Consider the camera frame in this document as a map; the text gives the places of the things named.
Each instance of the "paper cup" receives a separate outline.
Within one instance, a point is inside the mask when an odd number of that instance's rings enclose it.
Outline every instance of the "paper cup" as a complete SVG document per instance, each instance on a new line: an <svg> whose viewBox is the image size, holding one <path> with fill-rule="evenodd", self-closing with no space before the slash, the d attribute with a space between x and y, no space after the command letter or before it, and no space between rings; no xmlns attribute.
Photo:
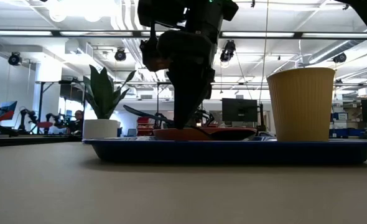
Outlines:
<svg viewBox="0 0 367 224"><path fill-rule="evenodd" d="M278 141L328 141L334 74L298 68L267 78Z"/></svg>

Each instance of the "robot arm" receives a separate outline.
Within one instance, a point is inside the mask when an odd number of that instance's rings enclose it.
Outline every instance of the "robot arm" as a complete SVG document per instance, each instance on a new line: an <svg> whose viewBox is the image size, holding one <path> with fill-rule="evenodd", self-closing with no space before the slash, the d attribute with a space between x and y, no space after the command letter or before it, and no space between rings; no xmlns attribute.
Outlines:
<svg viewBox="0 0 367 224"><path fill-rule="evenodd" d="M232 20L237 10L232 0L139 1L139 22L151 28L150 39L141 42L143 62L152 72L169 69L176 128L182 129L199 104L211 97L222 21ZM156 24L178 30L164 32L157 39Z"/></svg>

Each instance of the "desk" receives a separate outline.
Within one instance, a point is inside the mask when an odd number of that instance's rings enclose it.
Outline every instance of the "desk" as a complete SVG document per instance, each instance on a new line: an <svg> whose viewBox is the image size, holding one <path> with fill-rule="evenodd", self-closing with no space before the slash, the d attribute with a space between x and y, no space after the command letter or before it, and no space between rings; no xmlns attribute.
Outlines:
<svg viewBox="0 0 367 224"><path fill-rule="evenodd" d="M367 164L105 164L79 142L0 147L0 224L367 223Z"/></svg>

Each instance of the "blue tray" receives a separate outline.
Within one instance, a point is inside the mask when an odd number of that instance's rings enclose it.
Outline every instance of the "blue tray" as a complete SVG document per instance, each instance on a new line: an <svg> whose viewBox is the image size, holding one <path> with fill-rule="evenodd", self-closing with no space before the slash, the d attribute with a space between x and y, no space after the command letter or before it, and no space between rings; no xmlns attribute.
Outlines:
<svg viewBox="0 0 367 224"><path fill-rule="evenodd" d="M367 140L329 142L158 141L153 137L87 139L104 161L168 164L358 164L367 160Z"/></svg>

